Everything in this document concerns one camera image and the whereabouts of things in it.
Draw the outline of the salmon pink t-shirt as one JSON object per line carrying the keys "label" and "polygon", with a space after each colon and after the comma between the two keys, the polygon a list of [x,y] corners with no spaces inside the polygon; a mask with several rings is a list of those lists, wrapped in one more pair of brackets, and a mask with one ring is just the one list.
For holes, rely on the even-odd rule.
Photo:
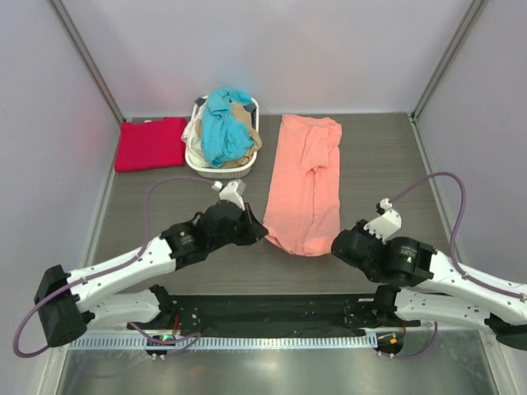
{"label": "salmon pink t-shirt", "polygon": [[331,118],[282,116],[263,224],[289,254],[330,253],[340,226],[342,126]]}

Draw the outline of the white perforated laundry basket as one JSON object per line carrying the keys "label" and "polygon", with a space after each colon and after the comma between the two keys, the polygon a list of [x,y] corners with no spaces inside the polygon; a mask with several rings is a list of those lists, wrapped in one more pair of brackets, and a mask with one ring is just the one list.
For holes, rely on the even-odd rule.
{"label": "white perforated laundry basket", "polygon": [[[201,105],[205,105],[207,103],[208,96],[201,96],[198,97],[194,101],[194,107],[190,116],[190,119],[198,112],[198,108]],[[246,176],[250,171],[252,165],[255,163],[256,159],[258,157],[258,153],[256,152],[256,155],[254,158],[247,164],[243,165],[241,167],[233,168],[233,169],[223,169],[222,167],[209,167],[209,168],[201,168],[197,167],[195,165],[192,165],[189,162],[189,158],[187,154],[184,151],[184,159],[186,164],[192,169],[195,170],[200,176],[208,179],[239,179],[244,176]]]}

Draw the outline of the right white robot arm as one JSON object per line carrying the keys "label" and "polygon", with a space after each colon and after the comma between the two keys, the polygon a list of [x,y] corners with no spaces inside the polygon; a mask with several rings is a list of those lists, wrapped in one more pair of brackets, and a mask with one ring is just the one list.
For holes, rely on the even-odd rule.
{"label": "right white robot arm", "polygon": [[331,253],[378,285],[370,328],[436,321],[482,329],[502,345],[526,348],[526,286],[475,269],[460,274],[451,259],[409,237],[384,241],[365,221],[341,231]]}

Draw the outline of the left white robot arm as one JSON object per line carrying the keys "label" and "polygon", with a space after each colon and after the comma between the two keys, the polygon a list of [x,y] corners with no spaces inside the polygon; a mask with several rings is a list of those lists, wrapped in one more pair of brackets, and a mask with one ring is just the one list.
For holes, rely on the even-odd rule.
{"label": "left white robot arm", "polygon": [[94,267],[72,272],[60,265],[50,267],[34,298],[46,343],[59,347],[77,340],[96,317],[91,307],[107,296],[200,263],[226,245],[255,244],[267,234],[249,204],[238,207],[220,200],[191,220],[162,231],[141,248]]}

